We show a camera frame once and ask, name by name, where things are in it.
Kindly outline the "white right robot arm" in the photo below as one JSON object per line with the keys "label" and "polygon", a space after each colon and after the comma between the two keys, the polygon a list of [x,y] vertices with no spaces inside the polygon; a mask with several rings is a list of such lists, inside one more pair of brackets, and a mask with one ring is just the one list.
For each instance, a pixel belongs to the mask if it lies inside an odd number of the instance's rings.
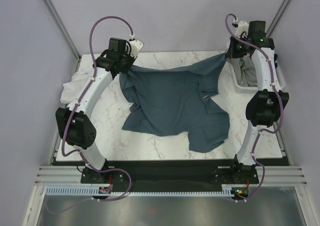
{"label": "white right robot arm", "polygon": [[264,133],[276,134],[284,120],[284,108],[289,94],[280,86],[275,66],[275,45],[267,37],[264,21],[240,21],[232,15],[232,27],[226,57],[238,59],[249,55],[256,72],[257,92],[248,102],[245,116],[248,127],[244,141],[229,170],[233,182],[242,182],[247,175],[252,176],[256,167],[255,151]]}

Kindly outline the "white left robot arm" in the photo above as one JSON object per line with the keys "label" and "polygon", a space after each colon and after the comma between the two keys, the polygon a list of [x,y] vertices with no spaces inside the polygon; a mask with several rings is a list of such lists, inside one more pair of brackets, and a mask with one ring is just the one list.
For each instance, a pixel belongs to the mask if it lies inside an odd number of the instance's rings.
{"label": "white left robot arm", "polygon": [[[98,182],[106,182],[110,171],[104,167],[107,160],[96,145],[97,134],[91,115],[104,90],[119,73],[129,71],[143,46],[144,43],[135,38],[111,38],[108,48],[92,59],[92,70],[84,87],[71,103],[55,113],[62,155],[67,157],[78,152]],[[73,150],[66,152],[65,145],[72,146]]]}

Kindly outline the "teal blue polo shirt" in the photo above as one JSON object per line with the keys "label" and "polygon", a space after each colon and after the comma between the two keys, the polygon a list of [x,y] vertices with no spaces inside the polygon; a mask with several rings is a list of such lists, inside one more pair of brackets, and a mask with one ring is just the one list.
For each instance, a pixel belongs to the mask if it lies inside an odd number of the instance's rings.
{"label": "teal blue polo shirt", "polygon": [[211,97],[217,95],[226,63],[218,54],[190,66],[156,70],[132,66],[119,76],[132,104],[122,129],[156,136],[188,133],[189,149],[208,153],[229,136],[230,117]]}

